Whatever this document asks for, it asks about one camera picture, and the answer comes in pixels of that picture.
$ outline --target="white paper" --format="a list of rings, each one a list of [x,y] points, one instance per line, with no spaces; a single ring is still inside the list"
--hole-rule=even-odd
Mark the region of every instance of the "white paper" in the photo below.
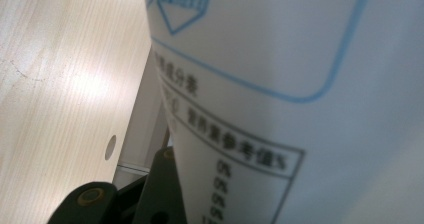
[[[424,223],[424,0],[146,0],[189,223]]]

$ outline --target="round hole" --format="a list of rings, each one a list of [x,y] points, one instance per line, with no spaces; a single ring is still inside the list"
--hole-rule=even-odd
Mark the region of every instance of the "round hole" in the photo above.
[[[116,144],[116,136],[113,135],[112,138],[110,138],[109,144],[107,144],[106,152],[105,152],[105,160],[109,160],[109,158],[113,154],[113,150],[115,150],[115,144]]]
[[[78,204],[80,206],[90,206],[104,197],[104,190],[101,188],[91,188],[81,193],[78,197]]]
[[[168,160],[173,160],[174,159],[174,151],[172,149],[166,150],[163,153],[163,156]]]
[[[150,219],[150,224],[166,224],[168,223],[169,216],[166,212],[157,212]]]

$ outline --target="light wooden surface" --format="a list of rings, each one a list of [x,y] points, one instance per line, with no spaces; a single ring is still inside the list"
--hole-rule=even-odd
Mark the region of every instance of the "light wooden surface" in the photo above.
[[[143,0],[0,0],[0,223],[112,180],[149,49]]]

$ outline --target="blue border line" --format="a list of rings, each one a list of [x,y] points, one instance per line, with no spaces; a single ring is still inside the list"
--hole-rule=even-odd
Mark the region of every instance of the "blue border line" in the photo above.
[[[281,100],[284,100],[284,101],[288,101],[288,102],[292,102],[292,103],[309,103],[309,102],[316,101],[319,98],[321,98],[322,96],[324,96],[330,90],[331,86],[334,84],[337,73],[340,69],[340,66],[342,65],[342,63],[344,61],[347,50],[349,49],[350,43],[352,42],[354,33],[357,29],[357,26],[359,24],[360,18],[362,16],[362,13],[365,9],[367,2],[368,2],[368,0],[357,0],[356,1],[355,7],[352,11],[350,18],[349,18],[348,25],[347,25],[345,32],[344,32],[344,35],[341,39],[339,48],[338,48],[336,55],[334,57],[332,68],[329,72],[329,75],[328,75],[324,85],[321,87],[320,90],[318,90],[314,94],[309,95],[309,96],[305,96],[305,97],[287,95],[287,94],[280,93],[280,92],[268,89],[266,87],[259,86],[259,85],[256,85],[254,83],[248,82],[246,80],[243,80],[241,78],[233,76],[229,73],[226,73],[226,72],[224,72],[224,71],[222,71],[218,68],[215,68],[214,66],[212,66],[210,64],[207,64],[205,62],[197,60],[194,57],[191,57],[191,56],[175,49],[174,47],[169,46],[168,44],[165,44],[164,42],[158,40],[154,36],[152,36],[151,38],[154,42],[156,42],[156,43],[160,44],[161,46],[171,50],[175,54],[193,62],[194,64],[196,64],[200,67],[203,67],[204,69],[206,69],[210,72],[217,74],[218,76],[226,78],[226,79],[228,79],[232,82],[235,82],[235,83],[237,83],[241,86],[244,86],[246,88],[252,89],[254,91],[257,91],[257,92],[263,93],[265,95],[271,96],[273,98],[281,99]]]
[[[159,10],[163,16],[163,19],[165,20],[165,24],[166,27],[168,27],[169,33],[171,33],[171,35],[175,35],[178,32],[180,32],[181,30],[185,29],[186,27],[190,26],[191,24],[193,24],[195,21],[199,20],[201,17],[203,17],[209,7],[209,2],[210,0],[208,0],[208,4],[206,5],[205,9],[203,9],[201,12],[199,12],[197,15],[195,15],[194,17],[192,17],[191,19],[189,19],[187,22],[185,22],[184,24],[182,24],[181,26],[177,27],[175,30],[172,28],[171,24],[169,23],[168,20],[168,16],[166,15],[165,10],[162,7],[161,1],[157,0],[157,4],[159,6]]]

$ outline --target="black plastic part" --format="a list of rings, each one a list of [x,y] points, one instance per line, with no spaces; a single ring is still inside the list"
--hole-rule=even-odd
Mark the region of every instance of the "black plastic part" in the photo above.
[[[71,192],[48,224],[187,223],[172,148],[159,150],[149,175],[123,189],[92,182]]]
[[[116,187],[106,182],[92,182],[71,192],[56,209],[49,224],[119,223]]]
[[[187,223],[172,147],[159,150],[147,177],[133,224]]]

